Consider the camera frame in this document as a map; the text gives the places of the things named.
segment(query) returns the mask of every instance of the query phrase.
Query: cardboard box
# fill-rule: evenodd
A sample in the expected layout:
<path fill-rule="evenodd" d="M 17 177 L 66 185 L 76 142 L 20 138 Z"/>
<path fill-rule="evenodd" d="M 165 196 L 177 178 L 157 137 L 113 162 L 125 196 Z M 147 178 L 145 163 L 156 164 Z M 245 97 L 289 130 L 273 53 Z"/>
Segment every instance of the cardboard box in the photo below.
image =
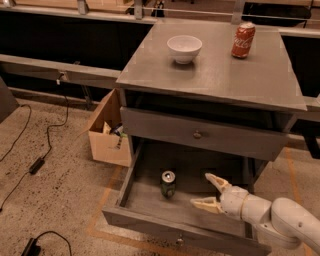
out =
<path fill-rule="evenodd" d="M 127 137 L 102 133 L 104 122 L 111 128 L 121 123 L 119 91 L 114 89 L 105 96 L 88 121 L 91 151 L 94 160 L 129 167 L 132 154 Z"/>

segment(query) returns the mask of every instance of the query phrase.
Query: countertop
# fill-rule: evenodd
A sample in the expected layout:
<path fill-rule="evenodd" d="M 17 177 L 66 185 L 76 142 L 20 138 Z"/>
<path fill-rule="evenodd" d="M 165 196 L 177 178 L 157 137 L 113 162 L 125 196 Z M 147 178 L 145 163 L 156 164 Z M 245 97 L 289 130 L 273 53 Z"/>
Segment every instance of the countertop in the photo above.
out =
<path fill-rule="evenodd" d="M 190 96 L 276 111 L 305 111 L 306 105 L 276 27 L 256 26 L 246 59 L 231 56 L 237 26 L 222 22 L 159 19 L 120 74 L 121 87 Z M 175 63 L 167 41 L 192 35 L 202 43 L 187 65 Z"/>

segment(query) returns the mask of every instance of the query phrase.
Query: closed drawer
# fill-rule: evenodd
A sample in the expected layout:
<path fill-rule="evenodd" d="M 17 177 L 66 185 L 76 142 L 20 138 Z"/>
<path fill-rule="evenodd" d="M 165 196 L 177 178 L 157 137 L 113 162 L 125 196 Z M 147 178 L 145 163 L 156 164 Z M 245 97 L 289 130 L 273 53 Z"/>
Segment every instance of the closed drawer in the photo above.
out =
<path fill-rule="evenodd" d="M 270 248 L 245 236 L 243 222 L 194 208 L 190 199 L 216 196 L 206 172 L 233 184 L 247 183 L 248 161 L 240 156 L 211 152 L 172 143 L 147 141 L 138 150 L 138 160 L 129 168 L 116 205 L 103 209 L 110 225 L 147 233 L 169 242 L 182 239 L 187 246 L 201 247 L 228 255 L 267 255 Z M 175 194 L 161 194 L 164 170 L 176 174 Z"/>
<path fill-rule="evenodd" d="M 287 135 L 268 130 L 121 108 L 129 135 L 273 161 L 287 143 Z"/>

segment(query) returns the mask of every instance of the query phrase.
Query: black cable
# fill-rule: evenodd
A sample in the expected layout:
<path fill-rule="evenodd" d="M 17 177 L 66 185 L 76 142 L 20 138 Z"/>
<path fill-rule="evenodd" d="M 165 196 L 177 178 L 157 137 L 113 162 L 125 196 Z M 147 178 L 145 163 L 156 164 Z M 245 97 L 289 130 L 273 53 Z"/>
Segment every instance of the black cable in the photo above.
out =
<path fill-rule="evenodd" d="M 29 172 L 26 172 L 25 174 L 23 174 L 23 176 L 21 177 L 21 179 L 19 180 L 18 184 L 11 190 L 11 192 L 9 193 L 9 195 L 7 195 L 7 197 L 3 200 L 1 207 L 0 207 L 0 212 L 2 212 L 2 208 L 4 203 L 8 200 L 8 198 L 11 196 L 11 194 L 16 190 L 16 188 L 19 186 L 19 184 L 21 183 L 21 181 L 23 180 L 23 178 L 28 174 Z"/>
<path fill-rule="evenodd" d="M 27 126 L 28 126 L 28 124 L 29 124 L 30 117 L 31 117 L 31 113 L 32 113 L 32 110 L 31 110 L 30 105 L 24 104 L 24 105 L 21 105 L 20 107 L 28 107 L 29 110 L 30 110 L 30 111 L 29 111 L 29 116 L 28 116 L 27 122 L 26 122 L 25 126 L 23 127 L 22 131 L 20 132 L 18 138 L 16 138 L 16 140 L 12 143 L 11 148 L 8 150 L 7 153 L 5 153 L 5 154 L 1 157 L 0 163 L 1 163 L 1 162 L 6 158 L 6 156 L 12 151 L 14 145 L 15 145 L 16 142 L 20 139 L 22 133 L 26 130 L 26 128 L 27 128 Z"/>
<path fill-rule="evenodd" d="M 49 130 L 50 130 L 50 127 L 61 127 L 61 126 L 64 126 L 67 121 L 68 121 L 68 117 L 69 117 L 69 101 L 67 99 L 66 96 L 64 96 L 64 98 L 66 99 L 66 103 L 67 103 L 67 113 L 66 113 L 66 119 L 64 120 L 63 123 L 61 124 L 52 124 L 52 125 L 49 125 L 47 127 L 47 139 L 48 139 L 48 145 L 49 145 L 49 150 L 47 151 L 47 153 L 42 157 L 42 159 L 45 159 L 46 156 L 50 153 L 51 149 L 52 149 L 52 146 L 51 146 L 51 142 L 50 142 L 50 133 L 49 133 Z"/>
<path fill-rule="evenodd" d="M 40 237 L 42 237 L 42 236 L 44 236 L 44 235 L 46 235 L 46 234 L 50 234 L 50 233 L 59 236 L 60 238 L 62 238 L 64 241 L 67 242 L 68 248 L 69 248 L 69 254 L 70 254 L 70 256 L 72 256 L 71 245 L 70 245 L 70 242 L 68 241 L 68 239 L 66 239 L 65 237 L 63 237 L 62 235 L 60 235 L 59 233 L 57 233 L 57 232 L 55 232 L 55 231 L 52 231 L 52 230 L 45 231 L 45 232 L 43 232 L 42 234 L 38 235 L 37 238 L 36 238 L 36 240 L 38 240 Z"/>

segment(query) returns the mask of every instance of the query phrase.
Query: gray cabinet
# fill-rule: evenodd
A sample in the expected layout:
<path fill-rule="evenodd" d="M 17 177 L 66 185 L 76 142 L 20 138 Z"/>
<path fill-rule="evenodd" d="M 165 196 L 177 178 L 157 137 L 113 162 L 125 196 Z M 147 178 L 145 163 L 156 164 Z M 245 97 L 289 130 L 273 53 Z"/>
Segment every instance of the gray cabinet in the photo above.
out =
<path fill-rule="evenodd" d="M 268 161 L 285 146 L 296 121 L 292 113 L 306 111 L 278 30 L 257 27 L 249 57 L 239 60 L 230 56 L 235 29 L 159 20 L 120 74 L 121 117 L 137 160 L 117 204 L 103 210 L 109 224 L 230 255 L 270 252 L 243 222 L 189 203 L 217 195 L 205 172 L 252 192 Z M 203 42 L 188 65 L 168 55 L 166 41 L 177 34 Z M 177 176 L 170 199 L 160 190 L 166 169 Z"/>

